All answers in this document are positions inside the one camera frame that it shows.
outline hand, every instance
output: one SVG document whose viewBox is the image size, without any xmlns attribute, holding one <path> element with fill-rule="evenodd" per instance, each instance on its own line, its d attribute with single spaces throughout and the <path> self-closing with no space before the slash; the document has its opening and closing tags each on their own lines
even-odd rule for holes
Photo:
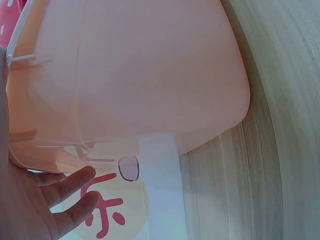
<svg viewBox="0 0 320 240">
<path fill-rule="evenodd" d="M 0 81 L 0 239 L 61 238 L 91 214 L 100 195 L 88 192 L 64 212 L 52 214 L 50 208 L 90 182 L 96 175 L 95 169 L 87 166 L 68 177 L 27 171 L 9 161 L 8 139 L 7 96 Z"/>
</svg>

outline wooden surface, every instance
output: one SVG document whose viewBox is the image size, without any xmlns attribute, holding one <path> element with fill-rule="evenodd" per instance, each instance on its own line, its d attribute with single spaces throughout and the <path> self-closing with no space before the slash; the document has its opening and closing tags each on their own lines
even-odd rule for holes
<svg viewBox="0 0 320 240">
<path fill-rule="evenodd" d="M 180 159 L 190 240 L 320 239 L 320 1 L 221 0 L 245 120 Z"/>
</svg>

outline pink plastic container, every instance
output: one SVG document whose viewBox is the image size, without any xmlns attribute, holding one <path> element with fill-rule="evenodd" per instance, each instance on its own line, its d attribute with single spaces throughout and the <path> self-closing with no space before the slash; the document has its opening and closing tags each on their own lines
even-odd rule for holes
<svg viewBox="0 0 320 240">
<path fill-rule="evenodd" d="M 0 47 L 7 48 L 27 0 L 0 1 Z"/>
<path fill-rule="evenodd" d="M 110 159 L 85 158 L 95 144 L 162 133 L 181 155 L 249 106 L 218 0 L 30 0 L 6 57 L 10 154 L 24 168 L 98 167 Z"/>
</svg>

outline wooden floor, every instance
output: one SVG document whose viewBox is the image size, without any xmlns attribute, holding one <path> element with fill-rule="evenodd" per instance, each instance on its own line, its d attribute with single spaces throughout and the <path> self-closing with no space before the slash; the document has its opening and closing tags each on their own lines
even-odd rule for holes
<svg viewBox="0 0 320 240">
<path fill-rule="evenodd" d="M 180 159 L 190 240 L 320 239 L 320 1 L 221 0 L 245 120 Z"/>
</svg>

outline red character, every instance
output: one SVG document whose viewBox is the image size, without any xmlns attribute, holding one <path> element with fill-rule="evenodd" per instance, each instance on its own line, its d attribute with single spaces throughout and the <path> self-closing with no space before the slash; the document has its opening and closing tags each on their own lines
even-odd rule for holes
<svg viewBox="0 0 320 240">
<path fill-rule="evenodd" d="M 94 178 L 90 183 L 88 183 L 86 186 L 84 186 L 81 189 L 81 192 L 80 192 L 81 197 L 83 197 L 87 193 L 87 190 L 91 185 L 112 180 L 116 176 L 117 176 L 116 173 L 110 173 L 110 174 L 106 174 L 106 175 Z M 109 200 L 104 200 L 100 194 L 100 200 L 95 208 L 99 209 L 100 211 L 102 229 L 100 232 L 97 233 L 96 235 L 97 239 L 104 238 L 109 232 L 109 219 L 108 219 L 107 208 L 119 206 L 119 205 L 122 205 L 123 203 L 124 201 L 122 198 L 113 198 Z M 119 212 L 114 212 L 112 214 L 112 218 L 119 225 L 123 226 L 126 224 L 126 220 L 124 216 Z M 92 225 L 93 220 L 94 220 L 94 215 L 91 213 L 90 216 L 85 220 L 85 224 L 88 227 L 90 227 Z"/>
</svg>

